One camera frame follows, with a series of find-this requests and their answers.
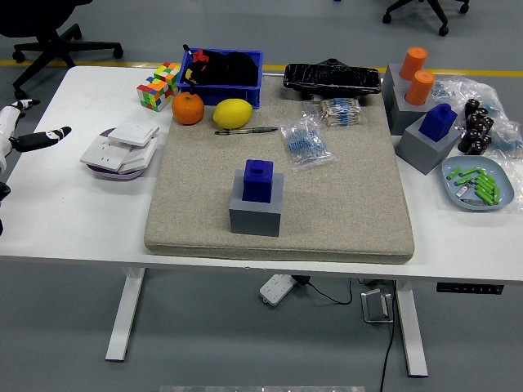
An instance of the orange cylinder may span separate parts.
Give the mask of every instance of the orange cylinder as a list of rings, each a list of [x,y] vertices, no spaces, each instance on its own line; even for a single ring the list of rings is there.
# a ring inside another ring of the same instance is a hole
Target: orange cylinder
[[[414,74],[409,90],[405,95],[405,100],[414,106],[421,106],[431,93],[432,85],[436,77],[428,71],[418,71]]]
[[[410,47],[401,67],[400,76],[405,80],[412,80],[414,74],[423,68],[427,55],[427,51],[422,47]]]

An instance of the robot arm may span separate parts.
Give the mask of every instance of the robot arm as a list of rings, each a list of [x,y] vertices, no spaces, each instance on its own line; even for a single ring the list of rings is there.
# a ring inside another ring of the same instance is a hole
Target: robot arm
[[[25,115],[22,110],[39,103],[39,100],[18,100],[0,110],[0,174],[7,169],[6,156],[12,149],[20,153],[43,149],[55,145],[71,132],[71,128],[62,127],[55,131],[36,132],[15,138],[13,134],[16,124]]]

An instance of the plastic bag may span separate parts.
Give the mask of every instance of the plastic bag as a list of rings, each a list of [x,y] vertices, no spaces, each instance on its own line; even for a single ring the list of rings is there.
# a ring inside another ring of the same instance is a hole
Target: plastic bag
[[[332,98],[303,102],[303,116],[328,127],[347,127],[364,121],[357,98]]]
[[[509,158],[523,158],[523,137],[518,131],[519,124],[511,122],[505,114],[497,92],[491,87],[461,76],[445,76],[438,78],[432,87],[432,96],[437,104],[446,103],[458,114],[454,127],[465,131],[465,105],[468,100],[480,102],[480,107],[488,112],[488,117],[494,120],[490,130],[493,143],[491,149]]]
[[[311,117],[280,126],[285,149],[293,170],[310,169],[336,160],[320,132],[320,125]]]

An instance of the green object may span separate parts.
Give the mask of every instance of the green object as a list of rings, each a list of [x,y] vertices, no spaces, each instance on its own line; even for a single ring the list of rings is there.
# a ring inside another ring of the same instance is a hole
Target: green object
[[[457,180],[456,182],[454,182],[454,185],[460,186],[460,185],[465,184],[468,181],[472,181],[472,176],[463,177],[461,180]]]
[[[497,186],[494,187],[494,204],[499,204],[499,188]]]
[[[466,171],[462,171],[459,173],[459,176],[460,177],[465,177],[465,176],[468,176],[469,174],[472,174],[472,173],[477,173],[477,167],[474,167],[473,169],[468,169]]]
[[[452,172],[447,176],[447,180],[452,180],[461,170],[461,167],[456,167]]]
[[[480,174],[477,178],[483,180],[484,182],[486,182],[487,184],[490,184],[492,186],[496,185],[496,180],[494,178],[492,178],[492,176],[487,177],[487,176]]]
[[[488,206],[491,206],[494,204],[494,201],[492,200],[491,197],[489,197],[485,192],[483,192],[482,190],[480,189],[477,189],[476,192],[474,192],[478,198],[480,198],[481,200],[483,200]]]
[[[484,175],[492,184],[495,184],[496,180],[489,173],[484,173]]]
[[[481,192],[485,192],[485,194],[490,195],[490,192],[489,192],[487,189],[483,188],[481,185],[476,185],[476,186],[474,187],[474,189],[475,189],[475,190],[480,190]]]
[[[476,178],[476,184],[481,185],[481,187],[487,189],[489,192],[492,192],[494,190],[494,187],[491,184],[481,179],[480,177]]]

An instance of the gray block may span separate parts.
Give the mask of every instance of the gray block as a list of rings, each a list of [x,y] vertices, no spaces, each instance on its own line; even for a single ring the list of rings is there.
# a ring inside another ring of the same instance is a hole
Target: gray block
[[[382,82],[382,96],[385,110],[388,112],[391,109],[392,102],[394,100],[394,89],[393,87],[409,87],[410,81],[405,80],[400,76],[402,64],[389,64],[387,71],[383,77]]]
[[[394,95],[392,96],[392,105],[387,113],[387,121],[391,135],[403,135],[407,127],[421,118],[424,114],[436,106],[432,94],[429,94],[425,104],[420,106],[411,105],[405,100],[405,95],[409,90],[408,87],[393,87]]]
[[[424,119],[425,116],[421,117],[405,129],[396,146],[396,155],[426,176],[447,158],[461,132],[450,128],[449,133],[436,142],[419,131]]]
[[[284,201],[284,175],[272,176],[270,203],[245,202],[244,171],[237,170],[230,196],[230,231],[239,234],[279,237],[279,222]]]

